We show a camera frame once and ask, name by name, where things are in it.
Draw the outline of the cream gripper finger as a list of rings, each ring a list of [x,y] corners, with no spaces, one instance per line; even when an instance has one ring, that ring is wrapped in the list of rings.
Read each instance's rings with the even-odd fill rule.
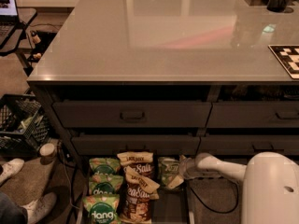
[[[176,175],[174,179],[167,185],[169,189],[175,189],[184,182],[184,178],[181,175]]]

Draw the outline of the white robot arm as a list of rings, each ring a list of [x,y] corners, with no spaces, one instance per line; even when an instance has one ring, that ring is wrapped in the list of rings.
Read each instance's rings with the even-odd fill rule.
[[[291,159],[266,151],[239,164],[203,152],[179,161],[172,185],[210,173],[241,184],[241,224],[299,224],[299,165]]]

